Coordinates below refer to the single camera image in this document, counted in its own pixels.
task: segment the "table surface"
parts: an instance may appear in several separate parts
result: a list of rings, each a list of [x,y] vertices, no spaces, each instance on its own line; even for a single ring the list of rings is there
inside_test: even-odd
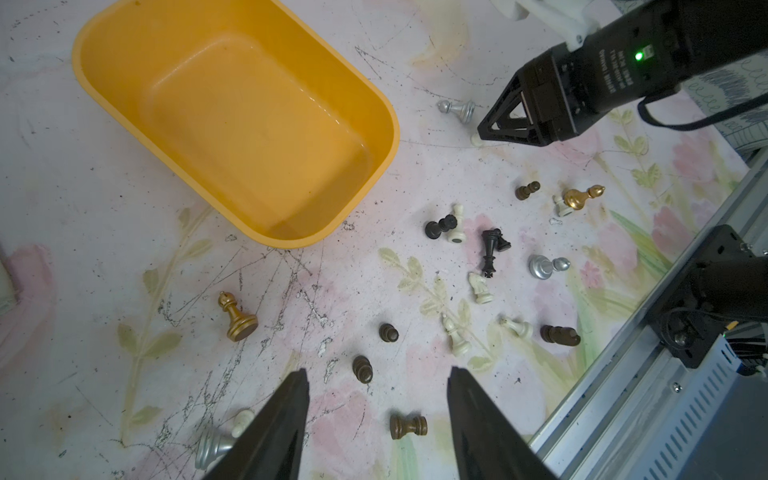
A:
[[[71,44],[110,0],[0,5],[0,245],[19,304],[0,317],[0,463],[7,478],[201,478],[205,428],[259,410],[305,368],[310,410],[301,478],[456,478],[446,380],[470,368],[514,427],[532,435],[746,173],[713,128],[680,134],[631,105],[546,148],[473,147],[469,135],[527,60],[559,42],[539,20],[510,22],[487,0],[286,4],[371,79],[402,129],[392,165],[324,241],[275,250],[245,237],[80,88]],[[590,12],[617,16],[607,0]],[[478,104],[464,126],[442,98]],[[680,95],[665,121],[701,113]],[[514,189],[541,190],[525,202]],[[553,194],[605,195],[559,219]],[[465,206],[461,246],[427,220]],[[479,232],[513,248],[474,302]],[[532,254],[571,268],[540,281]],[[260,326],[225,337],[221,290]],[[435,316],[461,326],[456,358]],[[514,337],[498,315],[573,326],[577,348]],[[400,331],[377,336],[380,323]],[[366,355],[374,380],[351,362]],[[389,437],[389,415],[429,434]]]

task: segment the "black chess piece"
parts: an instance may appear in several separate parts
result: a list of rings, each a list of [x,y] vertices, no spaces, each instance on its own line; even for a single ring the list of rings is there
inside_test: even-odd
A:
[[[483,256],[485,259],[485,265],[482,267],[482,275],[485,278],[492,278],[493,273],[496,271],[496,269],[493,267],[493,259],[495,259],[493,256],[493,251],[496,250],[499,237],[500,235],[498,229],[485,230],[482,233],[482,239],[485,242],[485,255]]]
[[[446,215],[445,218],[439,222],[427,223],[426,227],[424,227],[424,233],[427,234],[427,237],[435,240],[440,238],[441,233],[453,230],[457,225],[458,221],[456,220],[456,217],[453,215]]]
[[[496,233],[498,233],[498,241],[496,242],[496,251],[497,252],[503,252],[505,250],[509,250],[512,248],[512,244],[509,243],[507,240],[504,240],[504,237],[502,237],[502,231],[498,228],[493,230]]]

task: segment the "yellow tray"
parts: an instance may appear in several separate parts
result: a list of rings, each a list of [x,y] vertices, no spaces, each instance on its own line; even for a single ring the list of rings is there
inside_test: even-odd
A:
[[[80,85],[255,241],[331,233],[392,162],[386,97],[276,0],[121,0],[80,30]]]

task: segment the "white pawn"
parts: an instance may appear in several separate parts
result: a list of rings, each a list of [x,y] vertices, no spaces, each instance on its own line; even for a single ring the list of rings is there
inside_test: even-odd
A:
[[[483,276],[470,272],[469,284],[472,285],[472,289],[475,291],[475,302],[488,303],[493,300],[493,294],[488,290],[488,284]]]
[[[467,241],[467,236],[464,235],[464,206],[455,204],[453,206],[453,216],[456,217],[456,228],[450,231],[448,240],[453,243],[464,243]]]
[[[505,315],[502,315],[498,322],[522,339],[529,339],[533,335],[533,326],[528,322],[518,322]]]
[[[565,217],[574,213],[574,209],[565,204],[563,197],[552,195],[552,201],[554,201],[554,205],[558,208],[558,217]]]
[[[451,337],[451,344],[453,345],[453,354],[456,356],[464,355],[469,351],[469,349],[472,348],[472,345],[470,345],[469,342],[467,342],[462,338],[461,334],[459,334],[458,332],[458,328],[456,328],[456,324],[453,323],[453,320],[451,320],[444,313],[441,313],[440,315],[442,316],[442,326],[443,328],[445,328],[445,331]]]
[[[240,410],[240,412],[235,415],[234,419],[234,426],[232,427],[232,436],[235,439],[238,439],[240,435],[242,435],[250,423],[253,421],[253,419],[256,418],[256,414],[253,413],[249,409]]]

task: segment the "brown pawn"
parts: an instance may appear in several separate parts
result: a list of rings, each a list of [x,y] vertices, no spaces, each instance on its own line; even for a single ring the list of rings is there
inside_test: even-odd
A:
[[[541,184],[538,182],[531,182],[528,185],[524,185],[515,190],[515,196],[518,200],[525,200],[530,197],[532,193],[537,192],[541,188]]]
[[[558,345],[576,346],[581,343],[581,337],[570,326],[544,325],[541,328],[541,339]]]
[[[230,328],[227,330],[227,338],[233,342],[241,341],[259,326],[259,319],[255,315],[246,315],[237,309],[237,300],[232,293],[219,293],[219,306],[230,314]]]
[[[418,416],[406,420],[404,417],[397,414],[393,414],[389,417],[389,433],[392,435],[392,440],[400,440],[402,437],[406,436],[406,433],[411,432],[416,435],[426,435],[427,419]]]
[[[361,383],[371,383],[371,380],[373,380],[371,362],[362,355],[358,355],[352,361],[352,371]]]
[[[385,342],[397,342],[397,339],[400,338],[400,334],[397,333],[397,329],[388,323],[384,323],[379,327],[379,336]]]

